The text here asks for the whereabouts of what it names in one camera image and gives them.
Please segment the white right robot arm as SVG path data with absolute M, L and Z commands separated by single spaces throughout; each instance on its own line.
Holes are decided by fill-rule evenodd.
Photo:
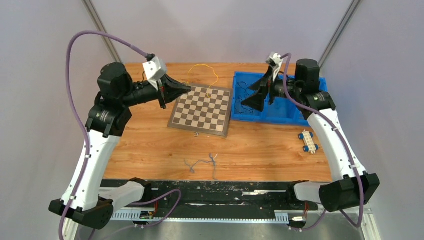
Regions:
M 265 100 L 286 98 L 302 113 L 319 139 L 328 160 L 331 183 L 295 181 L 285 195 L 286 204 L 298 209 L 306 201 L 320 204 L 328 212 L 366 205 L 380 185 L 377 174 L 368 173 L 352 150 L 339 121 L 331 95 L 321 85 L 320 66 L 313 59 L 296 62 L 295 74 L 281 71 L 283 60 L 266 60 L 268 70 L 249 89 L 254 93 L 242 105 L 263 111 Z

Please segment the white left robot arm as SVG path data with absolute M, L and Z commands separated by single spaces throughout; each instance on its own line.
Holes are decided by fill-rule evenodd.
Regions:
M 168 103 L 192 90 L 187 84 L 158 71 L 152 62 L 147 65 L 147 75 L 158 77 L 157 86 L 151 81 L 134 82 L 119 62 L 101 69 L 97 79 L 99 92 L 82 128 L 86 140 L 76 171 L 62 197 L 51 201 L 50 212 L 101 230 L 120 209 L 133 203 L 140 207 L 152 203 L 152 184 L 140 178 L 132 178 L 123 186 L 100 193 L 108 162 L 132 117 L 130 108 L 157 100 L 165 109 Z

